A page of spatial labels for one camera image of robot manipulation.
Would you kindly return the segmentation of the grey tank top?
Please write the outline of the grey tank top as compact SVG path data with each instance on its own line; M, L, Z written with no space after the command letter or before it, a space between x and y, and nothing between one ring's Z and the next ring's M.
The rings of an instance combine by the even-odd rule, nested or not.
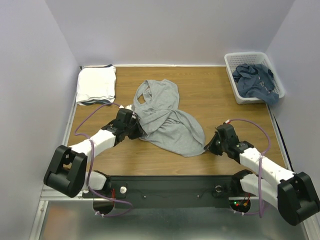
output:
M204 153L205 133L199 122L179 109L178 86L167 79L145 80L133 98L144 134L141 140L183 157Z

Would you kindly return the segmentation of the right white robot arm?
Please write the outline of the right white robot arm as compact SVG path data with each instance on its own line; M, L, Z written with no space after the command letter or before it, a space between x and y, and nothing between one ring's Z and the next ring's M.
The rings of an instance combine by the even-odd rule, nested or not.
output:
M240 141L230 120L216 128L204 150L217 156L227 154L247 168L231 177L233 194L257 196L260 204L266 202L275 207L292 226L319 213L320 199L310 176L288 170L267 158L251 143Z

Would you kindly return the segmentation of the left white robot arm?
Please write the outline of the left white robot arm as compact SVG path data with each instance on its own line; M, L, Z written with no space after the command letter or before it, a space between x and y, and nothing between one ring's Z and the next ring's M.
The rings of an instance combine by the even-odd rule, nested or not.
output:
M100 197L113 193L111 178L99 171L87 170L94 158L125 138L138 139L143 130L138 116L128 108L120 108L116 118L96 134L72 146L58 146L52 156L43 183L70 197L84 190L94 190Z

